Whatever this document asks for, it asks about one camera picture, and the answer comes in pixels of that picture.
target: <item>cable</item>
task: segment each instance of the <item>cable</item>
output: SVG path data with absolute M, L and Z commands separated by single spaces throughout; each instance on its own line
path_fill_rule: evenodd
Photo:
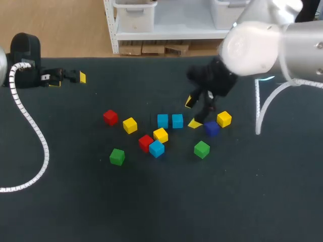
M 45 139 L 44 135 L 42 134 L 42 132 L 40 131 L 37 124 L 35 123 L 35 121 L 32 119 L 32 117 L 29 115 L 29 113 L 25 109 L 24 105 L 22 105 L 20 98 L 18 96 L 17 90 L 16 90 L 16 84 L 15 84 L 16 71 L 18 69 L 24 69 L 24 68 L 31 68 L 31 65 L 29 63 L 17 63 L 11 67 L 11 70 L 9 73 L 9 84 L 10 84 L 11 94 L 12 94 L 12 97 L 14 98 L 19 110 L 24 115 L 24 117 L 28 120 L 30 125 L 33 127 L 33 129 L 35 130 L 37 136 L 39 137 L 39 139 L 41 141 L 41 144 L 44 149 L 44 163 L 43 163 L 39 173 L 32 180 L 30 180 L 20 186 L 16 186 L 16 187 L 0 188 L 0 193 L 15 192 L 15 191 L 19 191 L 19 190 L 25 189 L 25 188 L 33 185 L 44 174 L 44 172 L 46 171 L 46 168 L 48 166 L 48 163 L 49 163 L 49 148 L 48 148 L 46 139 Z
M 302 79 L 293 79 L 295 84 L 297 86 L 305 85 L 305 86 L 311 86 L 311 87 L 317 87 L 323 89 L 323 83 L 320 82 L 313 82 L 308 80 L 302 80 Z M 260 94 L 259 94 L 259 83 L 257 84 L 257 80 L 255 80 L 255 88 L 256 88 L 256 134 L 260 135 L 261 133 L 261 125 L 264 118 L 264 115 L 267 111 L 267 108 L 269 107 L 270 103 L 273 101 L 273 99 L 283 90 L 286 88 L 292 86 L 289 82 L 285 82 L 282 85 L 280 85 L 278 88 L 276 88 L 270 96 L 266 99 L 264 102 L 260 113 L 258 112 L 258 107 L 260 107 Z

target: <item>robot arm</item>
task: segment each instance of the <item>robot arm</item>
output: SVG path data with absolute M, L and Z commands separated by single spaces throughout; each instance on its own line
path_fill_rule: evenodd
M 323 82 L 323 21 L 295 23 L 302 8 L 301 0 L 252 0 L 220 45 L 219 56 L 207 66 L 191 67 L 188 79 L 214 98 L 225 97 L 238 76 L 282 73 L 294 85 L 293 79 Z M 198 100 L 193 94 L 187 107 Z M 204 100 L 190 127 L 202 125 L 216 108 L 208 106 Z
M 221 45 L 227 68 L 323 82 L 323 21 L 294 23 L 301 9 L 301 0 L 253 0 Z

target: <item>yellow block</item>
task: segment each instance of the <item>yellow block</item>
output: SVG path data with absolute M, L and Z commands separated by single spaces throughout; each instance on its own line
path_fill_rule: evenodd
M 137 126 L 136 121 L 132 117 L 130 117 L 129 119 L 123 121 L 123 128 L 125 129 L 125 131 L 129 135 L 129 134 L 137 131 L 138 126 Z
M 202 126 L 203 124 L 195 121 L 195 119 L 193 118 L 192 121 L 188 124 L 188 127 L 192 128 L 192 129 L 196 129 L 200 126 Z
M 159 142 L 161 142 L 161 143 L 165 143 L 166 141 L 168 141 L 168 134 L 164 130 L 164 128 L 160 128 L 158 130 L 155 130 L 153 132 L 153 137 L 155 140 L 159 140 Z
M 188 106 L 187 106 L 187 103 L 188 103 L 191 99 L 192 99 L 192 97 L 191 97 L 191 95 L 189 95 L 189 96 L 188 96 L 188 98 L 187 98 L 187 101 L 186 101 L 186 103 L 185 103 L 185 107 L 190 108 L 190 107 L 188 107 Z
M 219 113 L 217 117 L 217 123 L 222 127 L 226 127 L 231 124 L 232 117 L 226 111 Z
M 80 83 L 86 83 L 86 75 L 80 72 Z

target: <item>white shelf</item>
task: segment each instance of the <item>white shelf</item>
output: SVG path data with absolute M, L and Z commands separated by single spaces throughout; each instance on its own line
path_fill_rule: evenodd
M 117 40 L 223 39 L 228 30 L 214 27 L 210 0 L 159 0 L 151 33 L 117 30 Z

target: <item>cardboard box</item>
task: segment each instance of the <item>cardboard box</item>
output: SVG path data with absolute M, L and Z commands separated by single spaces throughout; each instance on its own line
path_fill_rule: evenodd
M 185 56 L 190 47 L 190 40 L 168 40 L 165 46 L 166 53 Z
M 165 54 L 165 40 L 147 40 L 142 44 L 143 54 Z
M 141 40 L 120 41 L 119 43 L 119 53 L 122 55 L 141 55 L 141 48 Z

